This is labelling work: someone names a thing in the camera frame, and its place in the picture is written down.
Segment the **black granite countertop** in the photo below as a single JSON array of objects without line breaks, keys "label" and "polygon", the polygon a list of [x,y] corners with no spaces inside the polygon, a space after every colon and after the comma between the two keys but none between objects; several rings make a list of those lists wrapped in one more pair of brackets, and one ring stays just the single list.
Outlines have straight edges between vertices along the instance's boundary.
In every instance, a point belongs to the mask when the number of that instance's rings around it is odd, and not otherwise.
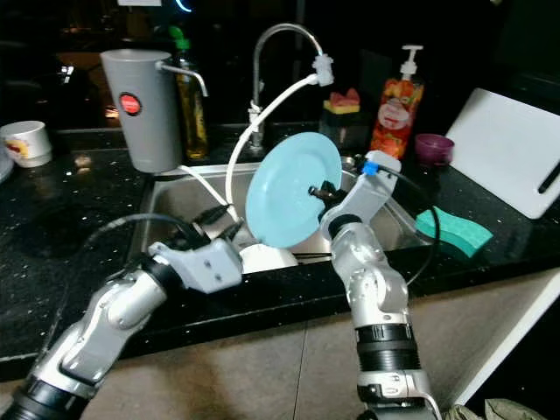
[{"label": "black granite countertop", "polygon": [[[227,162],[229,140],[236,130],[228,133],[202,164]],[[76,254],[96,227],[137,211],[144,185],[151,182],[132,168],[126,150],[118,150],[123,146],[120,134],[109,134],[70,133],[82,151],[60,148],[51,163],[31,170],[16,168],[0,184],[0,381],[25,376],[70,278],[70,299],[60,328],[80,317],[103,278],[125,262],[130,227],[104,235],[93,249]],[[91,144],[105,149],[87,150]],[[403,172],[424,186],[442,209],[477,221],[494,234],[471,259],[443,246],[436,261],[412,284],[412,296],[559,265],[558,202],[541,219],[529,220],[452,168],[424,171],[409,158]],[[397,185],[395,198],[413,215],[424,210],[405,185]],[[388,258],[409,276],[426,255],[427,248],[408,248],[391,251]],[[131,339],[123,357],[345,311],[345,293],[329,262],[255,273],[245,276],[241,286],[211,296],[187,290],[170,298]]]}]

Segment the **white cup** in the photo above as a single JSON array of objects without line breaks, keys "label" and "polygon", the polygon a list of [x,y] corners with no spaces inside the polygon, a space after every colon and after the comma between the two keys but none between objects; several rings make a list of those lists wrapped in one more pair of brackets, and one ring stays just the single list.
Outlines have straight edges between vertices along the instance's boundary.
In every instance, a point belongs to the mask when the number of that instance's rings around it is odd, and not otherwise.
[{"label": "white cup", "polygon": [[41,121],[20,121],[0,127],[0,141],[8,155],[24,168],[41,166],[53,158],[52,147]]}]

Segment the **kitchen faucet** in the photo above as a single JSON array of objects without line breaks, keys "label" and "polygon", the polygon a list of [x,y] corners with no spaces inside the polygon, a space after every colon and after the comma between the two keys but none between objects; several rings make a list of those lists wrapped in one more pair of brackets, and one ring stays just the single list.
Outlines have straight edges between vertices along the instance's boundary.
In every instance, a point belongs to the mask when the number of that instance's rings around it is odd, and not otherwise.
[{"label": "kitchen faucet", "polygon": [[[253,52],[253,99],[248,109],[248,119],[253,122],[255,118],[261,113],[263,108],[260,106],[259,96],[261,93],[261,80],[260,80],[260,58],[261,51],[263,50],[266,41],[275,33],[282,31],[294,31],[304,35],[313,47],[317,50],[317,55],[323,55],[323,48],[311,32],[305,29],[300,24],[275,24],[262,33],[261,37],[256,41],[255,51]],[[249,148],[255,154],[263,152],[263,126],[259,125],[251,134],[251,141]]]}]

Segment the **plate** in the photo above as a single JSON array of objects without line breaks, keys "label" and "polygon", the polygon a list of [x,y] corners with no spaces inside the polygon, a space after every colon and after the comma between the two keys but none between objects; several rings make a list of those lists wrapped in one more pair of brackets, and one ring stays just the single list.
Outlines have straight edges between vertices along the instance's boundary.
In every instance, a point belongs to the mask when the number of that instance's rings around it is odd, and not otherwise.
[{"label": "plate", "polygon": [[292,247],[319,228],[323,201],[309,187],[324,181],[340,188],[342,164],[333,142],[319,133],[299,133],[283,140],[261,162],[248,188],[247,224],[261,243]]}]

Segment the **white cutting board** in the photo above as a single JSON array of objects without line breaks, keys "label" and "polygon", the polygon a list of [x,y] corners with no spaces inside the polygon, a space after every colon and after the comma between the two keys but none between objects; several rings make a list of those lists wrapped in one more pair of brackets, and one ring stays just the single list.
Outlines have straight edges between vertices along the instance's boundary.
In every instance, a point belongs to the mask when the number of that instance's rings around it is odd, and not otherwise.
[{"label": "white cutting board", "polygon": [[560,116],[476,88],[447,136],[453,166],[529,217],[560,194],[560,177],[537,190],[560,163]]}]

